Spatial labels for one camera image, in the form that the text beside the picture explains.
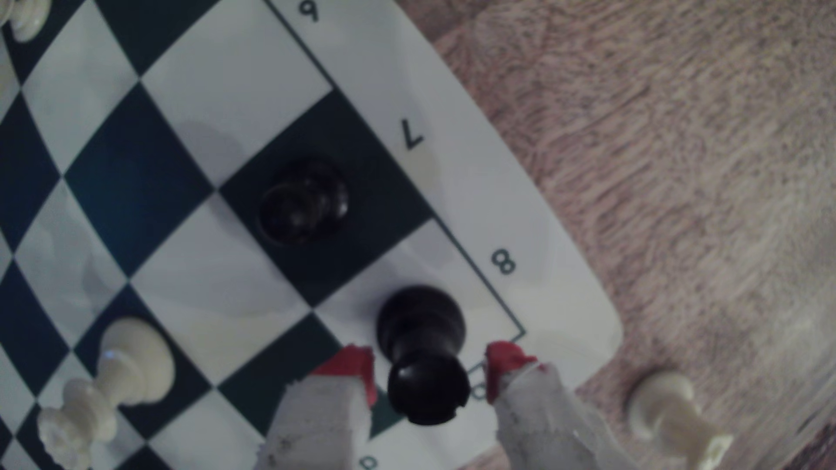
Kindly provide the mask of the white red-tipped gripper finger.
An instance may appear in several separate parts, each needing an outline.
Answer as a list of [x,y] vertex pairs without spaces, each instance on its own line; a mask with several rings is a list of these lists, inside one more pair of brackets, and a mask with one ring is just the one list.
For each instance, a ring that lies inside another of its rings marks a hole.
[[341,348],[287,387],[255,468],[354,469],[377,399],[372,348]]
[[504,340],[486,347],[486,400],[512,469],[636,469],[601,413],[557,366]]

